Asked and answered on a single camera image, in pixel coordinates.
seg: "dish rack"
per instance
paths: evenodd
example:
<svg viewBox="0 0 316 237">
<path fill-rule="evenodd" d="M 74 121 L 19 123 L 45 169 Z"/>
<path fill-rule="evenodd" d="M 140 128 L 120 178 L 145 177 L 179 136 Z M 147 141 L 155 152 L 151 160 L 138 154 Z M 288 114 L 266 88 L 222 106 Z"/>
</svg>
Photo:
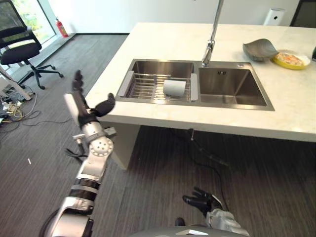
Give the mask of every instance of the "dish rack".
<svg viewBox="0 0 316 237">
<path fill-rule="evenodd" d="M 184 95 L 181 97 L 169 96 L 163 92 L 164 80 L 185 81 Z M 120 97 L 166 100 L 166 101 L 195 101 L 198 99 L 197 75 L 191 74 L 190 78 L 175 78 L 171 75 L 142 74 L 129 71 L 118 91 Z"/>
</svg>

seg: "kitchen counter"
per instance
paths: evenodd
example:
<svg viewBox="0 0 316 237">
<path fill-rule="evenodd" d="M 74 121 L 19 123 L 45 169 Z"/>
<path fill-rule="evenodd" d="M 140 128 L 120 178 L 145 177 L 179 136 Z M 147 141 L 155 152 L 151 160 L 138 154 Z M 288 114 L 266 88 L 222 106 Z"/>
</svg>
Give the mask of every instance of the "kitchen counter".
<svg viewBox="0 0 316 237">
<path fill-rule="evenodd" d="M 210 32 L 211 24 L 137 24 L 88 93 L 88 104 L 93 107 L 108 93 L 115 95 L 135 58 L 201 60 Z M 242 44 L 260 38 L 269 39 L 276 49 L 311 58 L 316 29 L 218 26 L 211 61 L 251 62 L 275 111 L 117 102 L 100 121 L 316 142 L 316 63 L 293 71 L 270 61 L 251 61 Z"/>
</svg>

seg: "plate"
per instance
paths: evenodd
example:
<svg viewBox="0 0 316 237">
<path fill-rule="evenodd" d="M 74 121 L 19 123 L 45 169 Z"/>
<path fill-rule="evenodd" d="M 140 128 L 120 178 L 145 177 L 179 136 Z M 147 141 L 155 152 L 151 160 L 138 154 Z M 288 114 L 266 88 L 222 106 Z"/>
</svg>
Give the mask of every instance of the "plate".
<svg viewBox="0 0 316 237">
<path fill-rule="evenodd" d="M 292 69 L 292 70 L 302 70 L 302 69 L 306 68 L 311 63 L 311 60 L 306 55 L 304 55 L 302 53 L 298 53 L 298 52 L 295 52 L 292 50 L 287 50 L 287 49 L 279 50 L 279 52 L 294 55 L 295 57 L 297 57 L 303 61 L 303 66 L 296 66 L 296 65 L 291 65 L 289 63 L 282 62 L 274 56 L 271 60 L 283 68 L 288 68 L 288 69 Z"/>
</svg>

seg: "red fire extinguisher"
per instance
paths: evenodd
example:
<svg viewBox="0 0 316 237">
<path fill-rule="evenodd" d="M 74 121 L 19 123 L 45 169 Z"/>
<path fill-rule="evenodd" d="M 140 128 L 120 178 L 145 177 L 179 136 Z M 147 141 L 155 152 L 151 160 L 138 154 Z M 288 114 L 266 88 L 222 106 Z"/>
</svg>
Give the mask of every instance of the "red fire extinguisher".
<svg viewBox="0 0 316 237">
<path fill-rule="evenodd" d="M 63 24 L 58 20 L 58 18 L 56 18 L 56 22 L 55 22 L 57 28 L 59 29 L 59 32 L 61 33 L 61 35 L 66 38 L 68 37 L 67 32 L 65 31 L 65 28 L 63 26 Z"/>
</svg>

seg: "bowl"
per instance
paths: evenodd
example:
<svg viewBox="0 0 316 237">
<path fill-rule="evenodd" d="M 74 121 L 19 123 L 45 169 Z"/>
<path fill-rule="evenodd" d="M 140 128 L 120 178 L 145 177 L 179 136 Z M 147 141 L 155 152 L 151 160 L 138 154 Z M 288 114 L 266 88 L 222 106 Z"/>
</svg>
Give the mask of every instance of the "bowl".
<svg viewBox="0 0 316 237">
<path fill-rule="evenodd" d="M 242 44 L 243 52 L 253 61 L 262 62 L 278 54 L 273 44 L 268 39 L 258 39 Z"/>
</svg>

